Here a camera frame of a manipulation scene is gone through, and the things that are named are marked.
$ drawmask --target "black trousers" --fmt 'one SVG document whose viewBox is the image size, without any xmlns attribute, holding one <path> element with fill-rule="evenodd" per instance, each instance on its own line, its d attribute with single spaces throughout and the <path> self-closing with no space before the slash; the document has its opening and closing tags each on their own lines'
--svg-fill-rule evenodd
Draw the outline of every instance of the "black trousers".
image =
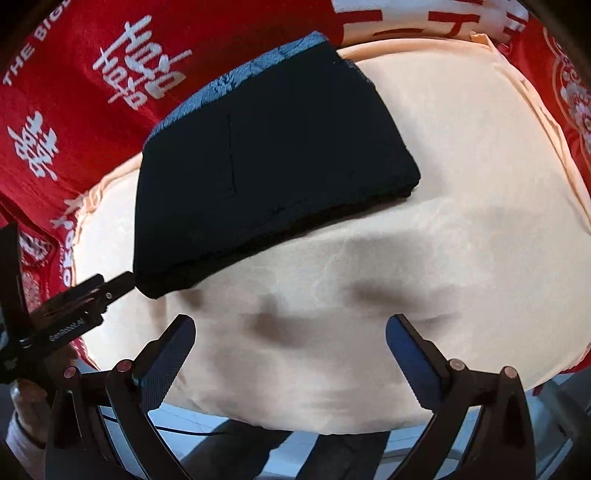
<svg viewBox="0 0 591 480">
<path fill-rule="evenodd" d="M 182 464 L 195 480 L 254 480 L 291 432 L 228 420 Z M 320 435 L 296 480 L 372 480 L 389 432 Z"/>
</svg>

